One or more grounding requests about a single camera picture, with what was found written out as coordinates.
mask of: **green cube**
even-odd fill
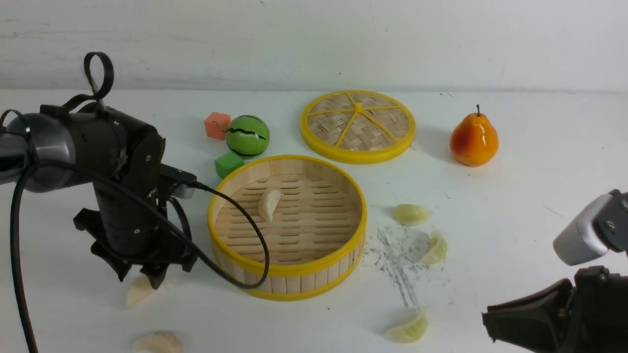
[[[216,174],[222,179],[231,174],[232,171],[244,165],[244,160],[237,154],[229,151],[227,154],[218,157],[214,164],[216,165]]]

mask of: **pink cube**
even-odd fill
[[[231,124],[230,115],[213,112],[205,119],[205,133],[208,137],[224,141],[229,124]]]

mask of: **yellow rim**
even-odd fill
[[[351,184],[357,190],[357,193],[360,197],[360,203],[362,204],[362,217],[360,218],[360,223],[358,224],[354,235],[349,239],[349,241],[347,241],[342,247],[340,247],[340,249],[334,251],[333,253],[327,256],[324,256],[318,260],[315,260],[309,263],[292,264],[292,265],[272,264],[268,271],[269,276],[286,276],[286,277],[303,276],[305,274],[310,274],[310,273],[321,271],[323,269],[327,269],[329,266],[339,262],[342,258],[344,258],[346,255],[351,253],[360,244],[360,239],[364,235],[364,231],[366,228],[366,218],[367,218],[366,199],[364,198],[364,194],[362,193],[362,190],[360,190],[360,187],[355,182],[355,180],[342,169],[338,168],[337,166],[327,161],[319,160],[318,158],[313,158],[313,157],[308,157],[308,156],[298,156],[298,155],[273,156],[273,157],[267,157],[267,158],[263,158],[263,159],[248,163],[236,169],[231,174],[229,174],[226,178],[224,178],[222,182],[218,184],[218,187],[216,188],[216,190],[221,191],[222,188],[224,188],[225,184],[229,182],[229,180],[231,180],[235,175],[237,175],[239,172],[242,172],[243,170],[246,170],[247,168],[250,168],[254,165],[258,165],[260,163],[265,163],[265,162],[273,161],[273,160],[282,160],[282,159],[312,161],[312,162],[320,163],[322,165],[325,165],[329,168],[334,169],[335,171],[341,173],[345,178],[347,178],[351,182]],[[218,196],[216,195],[212,197],[212,201],[210,202],[209,210],[207,212],[207,225],[209,227],[209,234],[212,237],[214,246],[218,246],[218,248],[222,251],[223,254],[225,254],[229,259],[233,260],[233,262],[237,263],[242,269],[245,269],[247,271],[251,271],[257,274],[261,274],[264,271],[263,263],[259,263],[251,259],[247,259],[244,256],[241,256],[240,254],[236,253],[230,247],[228,247],[217,235],[214,225],[212,223],[212,213],[214,211],[214,207],[215,207],[217,199],[218,199]]]
[[[242,290],[243,292],[246,292],[252,296],[256,296],[258,298],[262,298],[262,299],[267,299],[267,300],[274,300],[274,301],[295,301],[295,300],[303,300],[303,299],[309,299],[309,298],[313,298],[317,295],[321,295],[326,291],[330,291],[331,289],[333,289],[334,287],[338,286],[339,284],[341,284],[344,280],[347,279],[347,277],[349,277],[349,275],[355,270],[355,268],[357,267],[357,265],[360,263],[360,260],[362,259],[362,253],[363,253],[363,248],[360,249],[360,252],[358,253],[357,257],[354,260],[354,263],[349,266],[349,268],[347,269],[347,271],[345,271],[343,274],[341,274],[338,278],[336,278],[335,280],[327,283],[326,285],[316,288],[314,290],[311,291],[307,291],[307,292],[303,292],[303,293],[268,293],[266,291],[261,291],[261,290]],[[216,258],[216,261],[218,261],[218,265],[224,269],[224,265],[220,263],[220,261],[218,260],[218,256],[216,256],[216,251],[213,251],[214,253],[214,257]]]
[[[394,106],[389,106],[389,107],[369,107],[369,108],[364,108],[364,110],[370,110],[370,109],[385,109],[385,108],[397,108],[397,109],[401,109],[404,114],[406,115],[406,117],[408,118],[408,132],[406,133],[405,136],[403,136],[403,138],[401,139],[397,139],[395,138],[384,126],[382,126],[381,124],[379,124],[379,122],[377,120],[375,120],[370,114],[364,112],[364,111],[357,111],[356,109],[336,109],[333,111],[322,111],[322,112],[316,112],[313,114],[310,114],[310,110],[312,110],[312,108],[314,108],[314,106],[316,106],[321,100],[325,100],[328,99],[329,97],[335,96],[335,95],[340,95],[340,94],[346,94],[347,97],[349,97],[349,100],[354,103],[355,102],[353,100],[353,98],[351,97],[351,94],[368,94],[368,95],[374,95],[376,97],[380,97],[386,100],[391,101]],[[338,139],[338,143],[335,144],[335,146],[332,146],[330,144],[327,144],[323,141],[321,141],[318,136],[316,136],[311,130],[310,127],[308,125],[308,117],[310,116],[314,116],[317,114],[323,114],[323,113],[328,113],[328,112],[354,112],[350,122],[347,124],[347,127],[345,128],[345,130],[342,132],[342,134],[340,135],[340,138]],[[349,126],[351,125],[352,121],[355,119],[356,115],[362,115],[364,116],[366,119],[370,120],[371,122],[373,122],[375,125],[377,125],[377,127],[379,127],[382,131],[384,131],[386,134],[388,134],[390,137],[393,138],[393,140],[396,141],[395,144],[388,146],[387,148],[383,148],[383,149],[379,149],[377,151],[349,151],[347,149],[343,149],[338,147],[339,143],[341,142],[342,138],[344,137],[347,129],[349,128]],[[402,103],[400,103],[398,100],[392,98],[392,97],[388,97],[387,95],[378,93],[378,92],[371,92],[371,91],[367,91],[367,90],[341,90],[338,92],[332,92],[329,94],[325,94],[322,95],[318,98],[316,98],[315,100],[313,100],[310,104],[308,104],[307,107],[305,107],[305,109],[303,110],[303,113],[301,113],[301,119],[300,119],[300,129],[301,129],[301,136],[303,137],[303,140],[305,141],[305,143],[312,149],[314,150],[316,153],[318,153],[319,155],[329,158],[331,160],[335,160],[335,161],[339,161],[342,163],[350,163],[350,164],[372,164],[372,163],[380,163],[383,161],[387,161],[387,160],[391,160],[397,156],[399,156],[401,153],[404,153],[404,151],[406,151],[410,145],[412,144],[412,140],[414,140],[414,133],[416,130],[416,124],[414,122],[414,117],[412,116],[412,113],[410,113],[410,111],[408,110],[408,108],[406,108],[406,106],[404,106]]]

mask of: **toy watermelon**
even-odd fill
[[[266,123],[253,115],[235,118],[229,124],[225,136],[229,149],[242,158],[261,155],[271,140]]]

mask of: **bamboo steamer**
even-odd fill
[[[267,223],[257,204],[270,187],[282,196]],[[271,300],[310,298],[340,284],[359,262],[366,201],[353,178],[335,165],[307,156],[264,158],[231,173],[217,190],[250,213],[268,244],[267,280],[248,293]],[[219,266],[239,281],[257,282],[264,253],[246,218],[214,196],[208,226]]]
[[[343,90],[316,98],[303,110],[301,136],[319,155],[331,160],[370,164],[406,151],[416,130],[412,113],[387,95]]]

